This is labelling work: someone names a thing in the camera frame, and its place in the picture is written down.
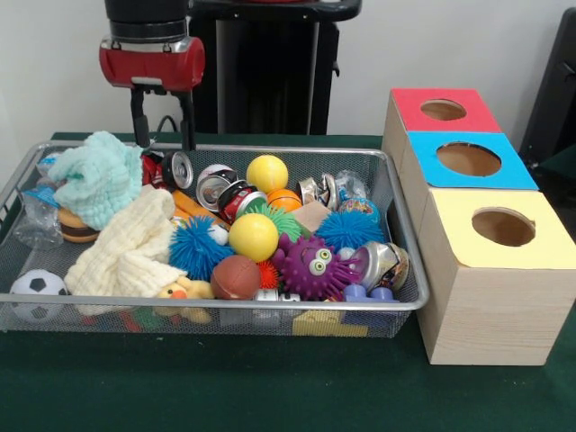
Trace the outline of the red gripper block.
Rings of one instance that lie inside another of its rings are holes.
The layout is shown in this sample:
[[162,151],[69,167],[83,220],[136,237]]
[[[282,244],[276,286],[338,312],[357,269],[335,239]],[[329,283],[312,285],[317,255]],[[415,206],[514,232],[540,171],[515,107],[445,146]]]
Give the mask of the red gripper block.
[[[205,49],[196,37],[176,42],[127,43],[110,37],[102,39],[99,63],[105,79],[117,87],[159,86],[168,92],[186,92],[178,96],[183,119],[182,146],[195,150],[194,102],[191,92],[203,79]],[[130,90],[130,110],[135,142],[149,146],[149,123],[143,111],[144,91]]]

